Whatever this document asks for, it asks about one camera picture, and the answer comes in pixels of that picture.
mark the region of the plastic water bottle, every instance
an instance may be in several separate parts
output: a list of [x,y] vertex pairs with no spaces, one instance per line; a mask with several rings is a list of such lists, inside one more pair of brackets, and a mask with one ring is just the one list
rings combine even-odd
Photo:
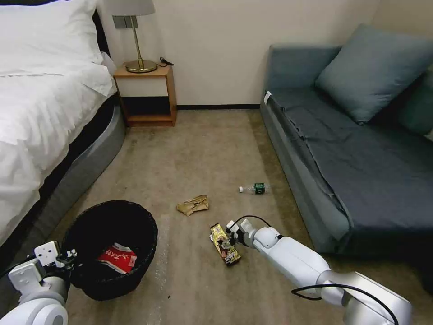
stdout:
[[250,186],[239,186],[239,193],[265,194],[269,192],[270,188],[268,184],[255,183]]

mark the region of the blue-gray sofa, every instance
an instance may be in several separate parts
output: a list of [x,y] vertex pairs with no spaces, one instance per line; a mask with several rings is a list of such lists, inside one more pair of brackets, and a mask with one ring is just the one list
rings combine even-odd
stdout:
[[433,104],[433,73],[358,125],[314,86],[340,48],[271,46],[260,106],[313,245],[363,256],[433,247],[433,142],[393,117]]

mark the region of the nightstand drawer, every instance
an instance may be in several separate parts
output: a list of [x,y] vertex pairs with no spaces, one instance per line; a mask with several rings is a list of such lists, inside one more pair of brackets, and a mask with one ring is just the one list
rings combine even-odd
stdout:
[[117,87],[122,97],[168,96],[165,78],[118,78]]

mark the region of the yellow snack package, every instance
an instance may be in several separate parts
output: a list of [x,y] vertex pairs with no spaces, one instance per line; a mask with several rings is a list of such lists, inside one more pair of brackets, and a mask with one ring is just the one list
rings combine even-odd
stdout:
[[227,266],[233,265],[239,261],[240,255],[238,251],[232,244],[230,244],[229,238],[219,223],[211,227],[210,238]]

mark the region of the crumpled paper bag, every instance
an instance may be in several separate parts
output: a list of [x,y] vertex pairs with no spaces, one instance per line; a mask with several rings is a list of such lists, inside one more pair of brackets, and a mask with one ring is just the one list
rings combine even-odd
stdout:
[[209,209],[209,200],[207,199],[207,195],[199,195],[184,203],[179,203],[176,205],[176,210],[184,213],[187,216],[192,215],[196,211],[207,209]]

